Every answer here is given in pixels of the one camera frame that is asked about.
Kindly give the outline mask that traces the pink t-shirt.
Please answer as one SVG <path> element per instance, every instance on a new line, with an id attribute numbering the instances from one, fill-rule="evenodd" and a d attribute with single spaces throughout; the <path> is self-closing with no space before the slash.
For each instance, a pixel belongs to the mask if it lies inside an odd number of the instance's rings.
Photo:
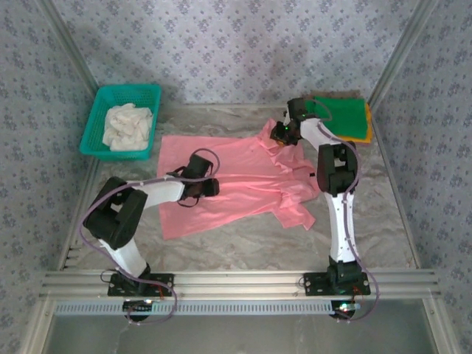
<path id="1" fill-rule="evenodd" d="M 275 121 L 246 138 L 210 136 L 162 137 L 157 173 L 169 173 L 189 161 L 191 153 L 208 159 L 214 151 L 220 161 L 216 178 L 220 192 L 186 208 L 177 203 L 159 206 L 165 240 L 205 232 L 241 218 L 271 212 L 285 227 L 309 229 L 316 219 L 304 202 L 319 194 L 315 168 L 301 145 L 283 147 L 270 138 Z"/>

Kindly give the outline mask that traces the green folded t-shirt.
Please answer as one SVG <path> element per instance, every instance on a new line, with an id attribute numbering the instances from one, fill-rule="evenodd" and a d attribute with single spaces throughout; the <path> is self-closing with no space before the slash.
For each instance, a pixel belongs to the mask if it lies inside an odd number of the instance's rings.
<path id="1" fill-rule="evenodd" d="M 309 114 L 324 120 L 324 125 L 333 134 L 345 138 L 368 140 L 369 123 L 364 99 L 314 97 L 305 100 Z"/>

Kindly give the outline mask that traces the white t-shirt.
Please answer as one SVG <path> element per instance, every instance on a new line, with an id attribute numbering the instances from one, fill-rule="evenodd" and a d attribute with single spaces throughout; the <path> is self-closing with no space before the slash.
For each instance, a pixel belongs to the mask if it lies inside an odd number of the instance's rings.
<path id="1" fill-rule="evenodd" d="M 149 145 L 153 114 L 149 108 L 133 103 L 108 109 L 102 143 L 111 151 L 139 151 Z"/>

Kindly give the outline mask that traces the teal plastic basket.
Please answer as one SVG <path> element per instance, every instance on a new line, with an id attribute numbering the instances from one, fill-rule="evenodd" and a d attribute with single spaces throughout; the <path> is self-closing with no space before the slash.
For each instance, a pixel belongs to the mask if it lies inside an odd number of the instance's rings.
<path id="1" fill-rule="evenodd" d="M 110 85 L 99 88 L 80 143 L 80 152 L 103 161 L 149 159 L 153 147 L 161 93 L 161 87 L 156 84 Z M 149 145 L 145 150 L 116 152 L 111 151 L 102 143 L 105 115 L 108 109 L 126 103 L 133 103 L 138 108 L 149 108 L 153 114 Z"/>

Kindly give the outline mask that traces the control board with LEDs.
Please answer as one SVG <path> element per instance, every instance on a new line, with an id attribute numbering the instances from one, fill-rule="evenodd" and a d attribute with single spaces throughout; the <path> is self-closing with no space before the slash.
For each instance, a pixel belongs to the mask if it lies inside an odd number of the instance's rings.
<path id="1" fill-rule="evenodd" d="M 140 323 L 151 315 L 152 307 L 152 302 L 149 301 L 130 300 L 122 303 L 122 312 L 130 323 Z"/>
<path id="2" fill-rule="evenodd" d="M 331 306 L 333 312 L 331 313 L 331 317 L 334 319 L 342 320 L 342 321 L 349 321 L 355 315 L 357 310 L 361 309 L 361 306 L 356 302 L 348 302 L 348 301 L 332 301 Z"/>

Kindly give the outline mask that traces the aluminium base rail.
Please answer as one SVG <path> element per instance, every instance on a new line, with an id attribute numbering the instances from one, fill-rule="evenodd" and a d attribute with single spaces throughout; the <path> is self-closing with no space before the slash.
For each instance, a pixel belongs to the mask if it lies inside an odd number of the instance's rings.
<path id="1" fill-rule="evenodd" d="M 380 268 L 372 271 L 381 299 L 441 296 L 437 275 L 428 269 Z M 110 271 L 46 273 L 39 294 L 51 299 L 104 299 Z M 174 290 L 183 300 L 303 299 L 301 271 L 177 271 Z"/>

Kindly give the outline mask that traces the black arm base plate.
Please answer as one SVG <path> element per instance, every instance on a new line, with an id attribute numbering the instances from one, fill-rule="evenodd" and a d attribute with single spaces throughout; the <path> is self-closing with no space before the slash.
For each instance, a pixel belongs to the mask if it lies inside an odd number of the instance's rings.
<path id="1" fill-rule="evenodd" d="M 172 297 L 169 288 L 173 287 L 174 275 L 169 273 L 150 273 L 144 275 L 151 284 L 131 280 L 120 273 L 111 275 L 108 283 L 109 296 L 150 296 Z"/>
<path id="2" fill-rule="evenodd" d="M 302 279 L 306 296 L 354 296 L 372 293 L 364 272 L 352 279 L 344 277 L 339 280 L 327 272 L 313 272 L 303 274 Z"/>

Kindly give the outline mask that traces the aluminium side rail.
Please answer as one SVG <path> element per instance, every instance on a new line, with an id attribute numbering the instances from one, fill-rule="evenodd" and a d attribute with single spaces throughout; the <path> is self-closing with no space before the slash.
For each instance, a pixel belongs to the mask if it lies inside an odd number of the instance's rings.
<path id="1" fill-rule="evenodd" d="M 395 197 L 395 203 L 397 205 L 398 212 L 399 212 L 400 218 L 402 220 L 403 228 L 405 230 L 406 237 L 407 237 L 408 242 L 409 242 L 409 248 L 410 248 L 411 253 L 412 253 L 412 262 L 414 263 L 414 265 L 411 265 L 410 268 L 413 268 L 413 267 L 415 267 L 416 269 L 422 268 L 422 265 L 421 265 L 421 262 L 420 262 L 420 256 L 417 252 L 417 248 L 416 248 L 416 245 L 415 245 L 415 242 L 414 242 L 414 237 L 413 237 L 413 234 L 412 234 L 412 230 L 411 230 L 411 227 L 409 225 L 409 221 L 408 221 L 408 218 L 407 218 L 407 215 L 406 215 L 406 211 L 405 211 L 405 209 L 403 207 L 403 204 L 402 204 L 402 201 L 401 201 L 401 195 L 400 195 L 400 191 L 398 189 L 398 185 L 397 185 L 396 180 L 395 180 L 394 171 L 393 171 L 392 166 L 390 164 L 389 157 L 388 157 L 386 148 L 384 146 L 384 142 L 382 140 L 382 135 L 381 135 L 380 128 L 378 127 L 378 123 L 376 122 L 374 116 L 372 116 L 372 129 L 373 129 L 373 132 L 375 134 L 375 138 L 377 140 L 378 147 L 380 149 L 380 152 L 381 152 L 381 155 L 382 155 L 382 158 L 383 158 L 383 162 L 385 164 L 385 168 L 386 168 L 386 171 L 387 171 L 387 174 L 388 174 L 388 177 L 389 177 L 389 182 L 390 182 L 390 185 L 391 185 L 391 188 L 392 188 L 392 193 Z"/>
<path id="2" fill-rule="evenodd" d="M 81 225 L 81 218 L 88 210 L 97 194 L 97 185 L 100 182 L 100 168 L 101 166 L 98 160 L 90 160 L 78 195 L 76 207 L 72 213 L 69 230 L 59 256 L 58 271 L 82 269 L 83 266 L 81 263 L 83 259 L 91 252 L 90 248 L 83 243 L 82 238 L 77 232 L 77 227 Z"/>

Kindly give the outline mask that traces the aluminium frame post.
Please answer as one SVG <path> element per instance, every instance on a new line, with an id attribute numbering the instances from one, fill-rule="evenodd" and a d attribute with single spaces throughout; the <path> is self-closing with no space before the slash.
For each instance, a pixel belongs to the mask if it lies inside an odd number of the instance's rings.
<path id="1" fill-rule="evenodd" d="M 395 76 L 400 71 L 401 66 L 407 59 L 412 47 L 420 37 L 423 28 L 433 13 L 440 0 L 418 0 L 402 35 L 396 44 L 381 76 L 373 89 L 368 103 L 372 111 L 375 111 L 386 96 Z"/>
<path id="2" fill-rule="evenodd" d="M 97 81 L 94 79 L 91 70 L 87 66 L 85 58 L 80 53 L 77 44 L 73 40 L 72 34 L 66 26 L 66 22 L 62 19 L 53 0 L 35 0 L 35 2 L 44 14 L 60 45 L 63 47 L 63 50 L 72 62 L 72 65 L 85 86 L 86 91 L 94 97 L 99 88 Z"/>

